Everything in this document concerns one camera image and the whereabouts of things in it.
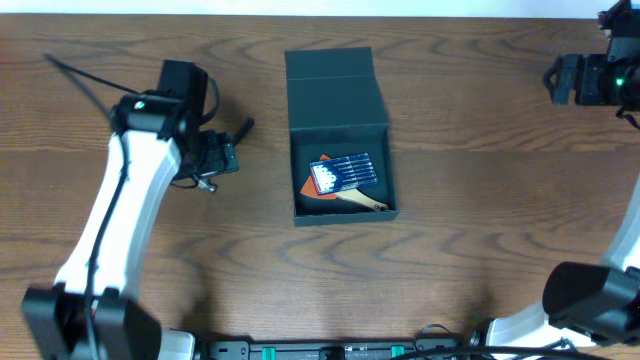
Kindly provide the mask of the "blue precision screwdriver set case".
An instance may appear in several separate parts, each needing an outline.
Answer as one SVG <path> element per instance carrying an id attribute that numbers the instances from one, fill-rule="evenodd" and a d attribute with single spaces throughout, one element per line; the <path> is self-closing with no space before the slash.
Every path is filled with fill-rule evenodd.
<path id="1" fill-rule="evenodd" d="M 310 174 L 319 195 L 370 187 L 378 183 L 377 172 L 368 153 L 312 162 Z"/>

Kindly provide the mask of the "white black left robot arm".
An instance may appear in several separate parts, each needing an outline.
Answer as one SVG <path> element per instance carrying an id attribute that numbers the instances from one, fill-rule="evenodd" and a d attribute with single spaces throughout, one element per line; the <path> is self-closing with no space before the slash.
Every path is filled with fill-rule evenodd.
<path id="1" fill-rule="evenodd" d="M 167 60 L 158 85 L 125 89 L 104 109 L 111 137 L 84 231 L 48 288 L 29 288 L 21 311 L 45 359 L 203 359 L 193 334 L 164 328 L 139 305 L 146 249 L 170 187 L 215 192 L 238 170 L 239 136 L 207 128 L 217 84 L 191 62 Z"/>

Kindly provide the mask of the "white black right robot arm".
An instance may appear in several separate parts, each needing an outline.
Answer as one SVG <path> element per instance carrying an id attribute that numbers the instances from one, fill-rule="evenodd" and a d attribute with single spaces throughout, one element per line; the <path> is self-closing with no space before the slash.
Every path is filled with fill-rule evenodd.
<path id="1" fill-rule="evenodd" d="M 639 4 L 619 0 L 599 13 L 609 38 L 604 54 L 558 57 L 543 77 L 555 105 L 610 106 L 639 125 Z M 471 344 L 553 350 L 639 343 L 639 194 L 598 265 L 563 262 L 540 302 L 477 328 Z"/>

